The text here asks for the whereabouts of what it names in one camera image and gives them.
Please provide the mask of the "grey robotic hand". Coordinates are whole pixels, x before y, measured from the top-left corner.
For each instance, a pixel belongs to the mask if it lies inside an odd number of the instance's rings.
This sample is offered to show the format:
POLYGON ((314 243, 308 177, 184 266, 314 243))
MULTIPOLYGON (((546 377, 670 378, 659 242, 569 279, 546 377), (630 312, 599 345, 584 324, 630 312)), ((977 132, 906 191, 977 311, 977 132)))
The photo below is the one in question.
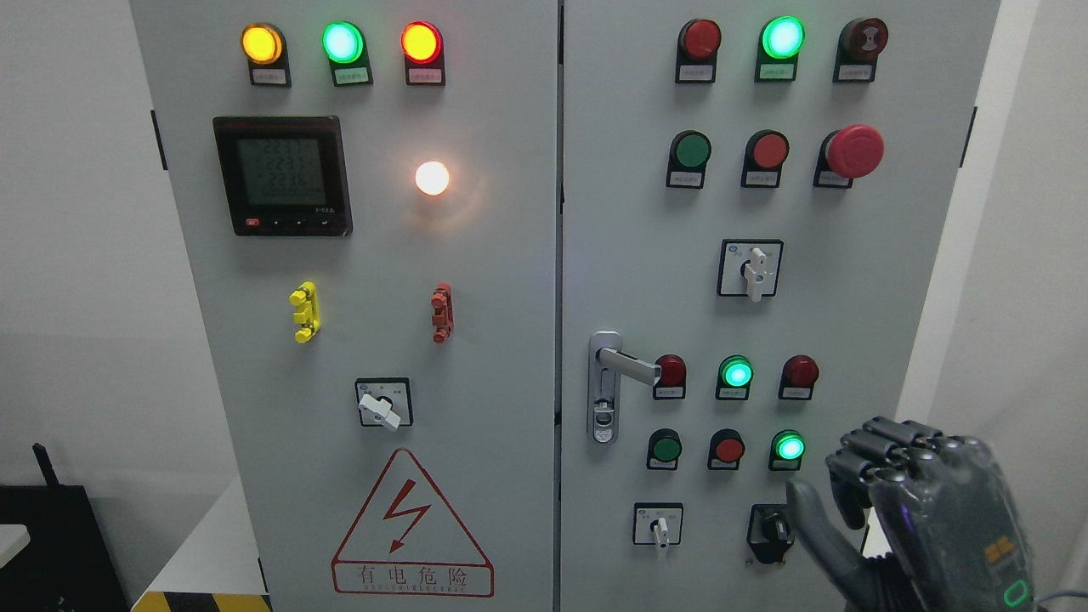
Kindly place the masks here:
POLYGON ((848 611, 1036 611, 1031 553, 1009 485, 982 440, 882 416, 826 457, 846 527, 881 523, 890 553, 860 554, 819 493, 794 478, 786 514, 848 611))

